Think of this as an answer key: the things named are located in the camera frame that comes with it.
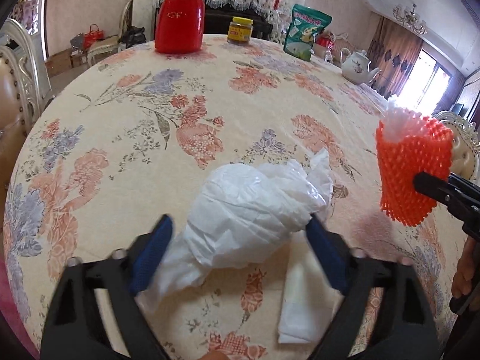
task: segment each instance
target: ceiling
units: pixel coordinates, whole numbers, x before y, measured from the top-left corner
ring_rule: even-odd
[[[480,30],[460,0],[366,0],[374,12],[395,20],[392,9],[401,4],[425,20],[428,33],[423,35],[464,75],[480,67]]]

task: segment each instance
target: yellow jar label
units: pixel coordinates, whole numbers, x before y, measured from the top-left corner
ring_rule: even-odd
[[[251,37],[251,29],[249,28],[239,28],[239,27],[229,27],[228,38],[238,42],[248,42]]]

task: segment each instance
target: small jar on piano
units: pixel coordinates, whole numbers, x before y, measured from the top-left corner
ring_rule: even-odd
[[[230,22],[229,33],[226,40],[232,44],[241,46],[250,42],[251,32],[253,31],[254,21],[244,17],[234,17]]]

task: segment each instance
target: white teapot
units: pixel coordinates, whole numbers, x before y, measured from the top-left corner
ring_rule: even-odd
[[[343,52],[348,54],[346,61],[343,62]],[[356,85],[361,83],[370,83],[375,76],[381,72],[377,67],[372,71],[368,71],[370,60],[367,58],[365,50],[361,52],[350,52],[349,49],[340,50],[340,67],[342,68],[342,76]]]

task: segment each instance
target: orange foam net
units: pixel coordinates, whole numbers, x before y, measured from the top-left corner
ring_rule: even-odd
[[[452,130],[435,118],[423,116],[417,119],[425,123],[421,134],[388,140],[384,122],[380,121],[375,136],[382,179],[380,208],[406,226],[418,225],[437,204],[415,191],[414,176],[424,171],[446,180],[452,164]]]

